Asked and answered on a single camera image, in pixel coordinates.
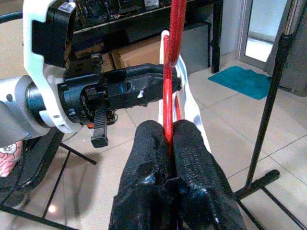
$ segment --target white bracket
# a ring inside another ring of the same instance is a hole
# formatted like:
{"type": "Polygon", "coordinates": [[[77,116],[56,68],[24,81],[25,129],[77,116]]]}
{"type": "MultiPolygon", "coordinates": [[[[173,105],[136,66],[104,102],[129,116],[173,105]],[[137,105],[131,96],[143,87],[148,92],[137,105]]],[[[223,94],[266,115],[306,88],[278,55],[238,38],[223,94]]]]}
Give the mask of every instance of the white bracket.
{"type": "Polygon", "coordinates": [[[44,57],[32,51],[32,23],[45,23],[48,9],[54,2],[56,0],[24,1],[24,68],[41,93],[51,121],[61,132],[72,133],[78,132],[81,125],[69,120],[60,103],[58,84],[63,82],[65,69],[46,65],[44,57]]]}

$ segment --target blue mat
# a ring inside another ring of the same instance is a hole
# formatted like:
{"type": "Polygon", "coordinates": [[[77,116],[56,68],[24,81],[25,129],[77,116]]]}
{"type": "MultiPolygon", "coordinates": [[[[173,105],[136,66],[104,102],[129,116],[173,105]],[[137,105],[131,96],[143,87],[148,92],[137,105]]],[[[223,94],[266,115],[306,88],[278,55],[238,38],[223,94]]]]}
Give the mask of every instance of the blue mat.
{"type": "Polygon", "coordinates": [[[264,74],[238,66],[230,67],[208,79],[257,100],[268,95],[271,82],[271,78],[264,74]]]}

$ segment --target white sticker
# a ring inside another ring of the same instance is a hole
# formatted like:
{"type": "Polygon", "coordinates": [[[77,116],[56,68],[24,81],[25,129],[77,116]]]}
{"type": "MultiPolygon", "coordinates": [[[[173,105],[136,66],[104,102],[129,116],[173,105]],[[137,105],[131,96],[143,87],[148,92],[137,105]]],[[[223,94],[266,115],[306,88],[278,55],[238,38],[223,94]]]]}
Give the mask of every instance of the white sticker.
{"type": "Polygon", "coordinates": [[[59,10],[64,11],[66,13],[71,13],[74,8],[75,8],[74,2],[65,2],[62,5],[60,5],[59,10]]]}

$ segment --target beige floor tile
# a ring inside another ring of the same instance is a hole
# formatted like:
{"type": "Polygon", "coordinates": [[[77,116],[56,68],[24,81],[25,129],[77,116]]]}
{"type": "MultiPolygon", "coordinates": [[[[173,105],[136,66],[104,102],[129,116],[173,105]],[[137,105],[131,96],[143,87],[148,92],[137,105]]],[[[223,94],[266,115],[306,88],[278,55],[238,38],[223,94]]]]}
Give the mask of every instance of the beige floor tile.
{"type": "Polygon", "coordinates": [[[195,72],[189,76],[189,84],[193,96],[205,106],[209,106],[231,97],[238,92],[208,80],[211,68],[195,72]]]}
{"type": "MultiPolygon", "coordinates": [[[[299,230],[300,228],[265,195],[263,191],[258,191],[242,200],[247,209],[261,222],[262,226],[268,230],[299,230]]],[[[246,221],[249,229],[257,229],[246,221]]]]}
{"type": "Polygon", "coordinates": [[[230,62],[225,64],[226,68],[229,68],[229,67],[232,67],[232,66],[239,66],[239,67],[242,67],[244,69],[251,69],[251,70],[255,71],[256,73],[260,73],[260,74],[264,74],[264,75],[268,76],[268,74],[266,72],[264,72],[263,70],[261,70],[257,67],[251,66],[247,63],[241,62],[239,60],[230,61],[230,62]]]}
{"type": "MultiPolygon", "coordinates": [[[[210,109],[255,143],[264,104],[265,99],[238,94],[210,109]]],[[[307,134],[306,114],[306,105],[278,91],[262,150],[272,154],[307,134]]]]}
{"type": "MultiPolygon", "coordinates": [[[[277,169],[281,173],[281,177],[266,188],[276,196],[293,214],[295,214],[303,223],[307,224],[307,186],[291,175],[287,170],[275,162],[272,158],[267,157],[259,161],[254,179],[259,179],[270,170],[277,169]]],[[[245,184],[248,169],[239,172],[238,174],[228,179],[233,191],[237,191],[245,184]]],[[[269,202],[270,198],[265,197],[264,193],[258,192],[250,197],[242,200],[247,205],[250,211],[265,224],[267,229],[296,229],[286,228],[288,224],[284,221],[291,222],[281,215],[278,207],[269,202]]]]}
{"type": "MultiPolygon", "coordinates": [[[[41,182],[41,184],[39,184],[38,187],[36,187],[34,190],[30,192],[28,198],[29,202],[26,202],[22,207],[19,207],[19,209],[36,216],[42,216],[45,207],[48,203],[48,200],[50,198],[53,187],[56,183],[58,174],[59,172],[56,172],[46,176],[41,182]]],[[[51,203],[51,205],[55,208],[55,212],[52,213],[48,212],[46,219],[55,221],[60,224],[65,224],[66,218],[65,218],[65,212],[64,212],[65,206],[63,204],[63,200],[64,200],[64,187],[63,187],[63,182],[60,181],[55,196],[51,203]]],[[[54,229],[4,212],[0,212],[0,221],[1,221],[2,230],[54,229]]]]}
{"type": "MultiPolygon", "coordinates": [[[[208,108],[201,111],[212,155],[229,177],[250,164],[254,145],[208,108]]],[[[263,152],[260,159],[267,155],[263,152]]]]}
{"type": "Polygon", "coordinates": [[[241,212],[241,215],[243,217],[243,220],[244,220],[244,223],[245,223],[247,230],[259,230],[256,227],[256,225],[251,221],[251,219],[248,217],[248,215],[243,211],[243,209],[241,209],[241,207],[239,207],[239,210],[241,212]]]}
{"type": "Polygon", "coordinates": [[[289,97],[292,97],[292,98],[294,98],[294,99],[296,99],[296,100],[298,100],[298,101],[300,101],[300,102],[302,102],[302,103],[304,103],[304,104],[307,104],[307,97],[299,97],[299,96],[296,96],[295,94],[293,94],[293,93],[290,93],[290,92],[286,92],[286,91],[282,91],[284,94],[286,94],[286,95],[288,95],[289,97]]]}
{"type": "Polygon", "coordinates": [[[158,121],[159,102],[149,103],[147,107],[135,106],[127,109],[127,112],[136,127],[147,120],[158,121]]]}
{"type": "Polygon", "coordinates": [[[271,157],[307,184],[307,136],[272,154],[271,157]]]}
{"type": "Polygon", "coordinates": [[[74,228],[107,229],[133,140],[96,155],[97,165],[76,163],[65,171],[65,208],[74,228]]]}
{"type": "Polygon", "coordinates": [[[0,31],[0,79],[27,74],[24,69],[22,19],[0,24],[0,31]]]}
{"type": "Polygon", "coordinates": [[[46,175],[50,175],[50,174],[61,171],[61,168],[62,168],[63,163],[64,163],[64,160],[62,158],[62,154],[63,153],[66,154],[67,152],[68,151],[63,149],[62,147],[58,148],[58,151],[57,151],[56,155],[54,156],[46,175]]]}
{"type": "Polygon", "coordinates": [[[133,139],[136,127],[127,112],[121,109],[116,114],[118,115],[118,121],[107,127],[108,146],[98,149],[94,148],[91,144],[93,130],[89,130],[87,126],[84,126],[77,135],[64,143],[83,154],[95,155],[133,139]]]}

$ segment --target black metal stand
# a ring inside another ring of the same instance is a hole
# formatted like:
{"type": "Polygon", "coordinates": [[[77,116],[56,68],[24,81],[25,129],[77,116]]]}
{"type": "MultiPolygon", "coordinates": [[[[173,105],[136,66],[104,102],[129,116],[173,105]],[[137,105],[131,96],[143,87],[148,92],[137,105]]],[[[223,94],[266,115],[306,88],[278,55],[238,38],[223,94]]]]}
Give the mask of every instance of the black metal stand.
{"type": "Polygon", "coordinates": [[[220,42],[222,34],[223,1],[214,3],[213,37],[212,37],[212,67],[211,73],[220,71],[220,42]]]}
{"type": "Polygon", "coordinates": [[[48,212],[48,209],[49,209],[49,206],[52,202],[52,199],[55,195],[55,192],[58,188],[58,185],[59,185],[59,182],[61,180],[61,177],[63,175],[63,172],[64,172],[64,169],[66,167],[66,164],[68,162],[68,159],[69,159],[69,156],[71,155],[71,153],[74,153],[75,155],[77,155],[78,157],[81,157],[83,159],[85,159],[86,161],[90,162],[91,164],[93,165],[96,165],[97,162],[84,156],[83,154],[77,152],[76,150],[70,148],[69,146],[61,143],[60,144],[61,147],[63,147],[64,149],[68,150],[68,154],[67,154],[67,157],[65,159],[65,162],[62,166],[62,169],[61,169],[61,172],[58,176],[58,179],[56,181],[56,184],[54,185],[54,188],[52,190],[52,193],[51,193],[51,196],[48,200],[48,203],[47,203],[47,206],[45,208],[45,211],[43,213],[43,215],[41,217],[39,216],[35,216],[35,215],[32,215],[32,214],[29,214],[27,212],[23,212],[23,211],[20,211],[20,210],[17,210],[15,208],[12,208],[12,207],[7,207],[7,206],[1,206],[0,207],[0,210],[3,211],[3,212],[7,212],[7,213],[10,213],[10,214],[13,214],[13,215],[16,215],[16,216],[19,216],[19,217],[22,217],[22,218],[26,218],[26,219],[29,219],[29,220],[32,220],[32,221],[35,221],[35,222],[38,222],[38,223],[41,223],[41,224],[45,224],[45,225],[48,225],[48,226],[52,226],[54,228],[57,228],[57,229],[64,229],[64,230],[77,230],[77,229],[74,229],[74,228],[71,228],[71,227],[68,227],[68,226],[65,226],[65,225],[62,225],[62,224],[59,224],[57,222],[54,222],[54,221],[51,221],[51,220],[47,220],[46,219],[46,215],[47,215],[47,212],[48,212]]]}
{"type": "Polygon", "coordinates": [[[267,186],[268,184],[274,182],[275,180],[279,178],[280,173],[277,170],[272,170],[269,173],[265,174],[260,179],[252,182],[254,174],[255,174],[255,170],[257,167],[257,162],[259,159],[263,140],[265,137],[265,133],[266,133],[266,130],[269,124],[273,105],[275,102],[279,82],[280,82],[280,79],[283,73],[284,65],[287,60],[288,52],[292,44],[292,40],[293,40],[293,34],[290,34],[290,35],[282,34],[279,40],[278,51],[276,55],[275,67],[274,67],[274,72],[273,72],[272,81],[270,85],[270,90],[269,90],[269,94],[268,94],[268,97],[267,97],[267,100],[264,106],[264,111],[262,114],[262,119],[261,119],[259,131],[258,131],[258,136],[257,136],[251,164],[249,167],[246,184],[243,188],[241,188],[240,190],[234,193],[237,203],[241,206],[241,208],[245,211],[245,213],[249,216],[249,218],[253,221],[253,223],[260,230],[265,230],[265,228],[262,226],[260,221],[258,221],[241,202],[242,199],[246,198],[247,196],[253,194],[254,192],[260,189],[264,191],[264,193],[268,197],[270,197],[274,201],[274,203],[278,207],[280,207],[294,221],[295,224],[298,225],[298,227],[300,227],[303,230],[307,230],[307,227],[299,219],[297,219],[276,197],[274,197],[274,195],[270,193],[269,190],[265,188],[265,186],[267,186]]]}

